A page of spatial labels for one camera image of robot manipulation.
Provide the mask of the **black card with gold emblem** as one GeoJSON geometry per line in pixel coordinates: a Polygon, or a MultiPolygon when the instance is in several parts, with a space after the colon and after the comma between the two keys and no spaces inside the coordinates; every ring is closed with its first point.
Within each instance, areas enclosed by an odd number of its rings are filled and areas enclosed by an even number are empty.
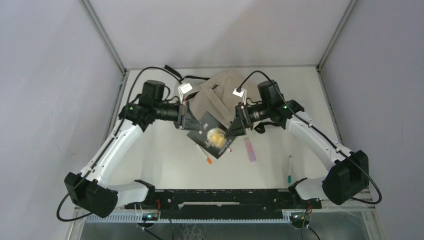
{"type": "Polygon", "coordinates": [[[227,136],[227,128],[209,112],[205,112],[199,120],[198,129],[190,130],[187,137],[206,150],[214,158],[219,159],[236,139],[227,136]]]}

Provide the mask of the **beige canvas backpack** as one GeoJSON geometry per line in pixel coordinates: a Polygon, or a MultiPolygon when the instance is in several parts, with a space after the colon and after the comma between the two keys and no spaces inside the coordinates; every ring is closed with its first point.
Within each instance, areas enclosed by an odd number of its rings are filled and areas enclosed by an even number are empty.
{"type": "Polygon", "coordinates": [[[235,107],[243,99],[233,92],[245,80],[235,70],[226,70],[212,77],[182,76],[172,67],[164,67],[177,76],[180,84],[175,90],[180,102],[186,101],[193,117],[200,121],[205,113],[212,115],[225,128],[235,118],[235,107]]]}

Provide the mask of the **orange capped white marker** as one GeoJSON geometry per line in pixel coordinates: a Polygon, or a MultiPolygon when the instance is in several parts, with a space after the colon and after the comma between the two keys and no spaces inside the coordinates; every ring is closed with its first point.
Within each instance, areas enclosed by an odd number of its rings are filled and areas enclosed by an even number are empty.
{"type": "Polygon", "coordinates": [[[197,145],[197,147],[200,149],[200,151],[204,155],[204,157],[205,157],[206,161],[208,162],[208,164],[211,165],[213,162],[210,159],[210,157],[208,156],[207,152],[200,145],[197,145]]]}

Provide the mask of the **teal capped white marker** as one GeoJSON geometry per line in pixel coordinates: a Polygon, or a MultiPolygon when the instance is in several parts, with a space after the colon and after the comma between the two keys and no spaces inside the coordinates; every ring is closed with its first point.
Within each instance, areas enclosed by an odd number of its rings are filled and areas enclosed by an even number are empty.
{"type": "Polygon", "coordinates": [[[288,157],[288,167],[287,167],[287,183],[292,182],[292,169],[293,169],[293,157],[290,155],[288,157]]]}

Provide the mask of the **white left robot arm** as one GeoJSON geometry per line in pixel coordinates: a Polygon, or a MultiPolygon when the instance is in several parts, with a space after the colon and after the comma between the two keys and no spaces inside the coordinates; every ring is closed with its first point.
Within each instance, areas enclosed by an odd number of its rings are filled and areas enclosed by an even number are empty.
{"type": "Polygon", "coordinates": [[[136,179],[131,183],[111,185],[117,166],[135,141],[155,120],[173,122],[177,129],[193,130],[198,123],[188,110],[186,97],[193,89],[188,82],[177,88],[177,101],[163,98],[165,83],[147,80],[142,92],[122,108],[118,120],[95,156],[78,173],[64,178],[65,199],[89,215],[108,217],[116,208],[138,203],[149,209],[156,203],[154,185],[136,179]]]}

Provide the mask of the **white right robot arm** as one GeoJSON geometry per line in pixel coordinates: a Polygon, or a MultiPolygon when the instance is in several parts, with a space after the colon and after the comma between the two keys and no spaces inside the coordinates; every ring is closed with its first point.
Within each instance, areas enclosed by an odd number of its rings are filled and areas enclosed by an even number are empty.
{"type": "Polygon", "coordinates": [[[235,106],[235,117],[226,135],[246,135],[254,123],[270,119],[302,141],[320,160],[327,175],[317,178],[302,178],[289,186],[289,203],[302,208],[311,199],[329,200],[342,205],[348,200],[377,205],[382,193],[369,175],[369,158],[362,151],[353,152],[340,142],[328,137],[316,125],[304,107],[295,100],[286,100],[274,80],[258,84],[261,97],[259,104],[247,105],[247,92],[242,87],[232,91],[241,98],[235,106]]]}

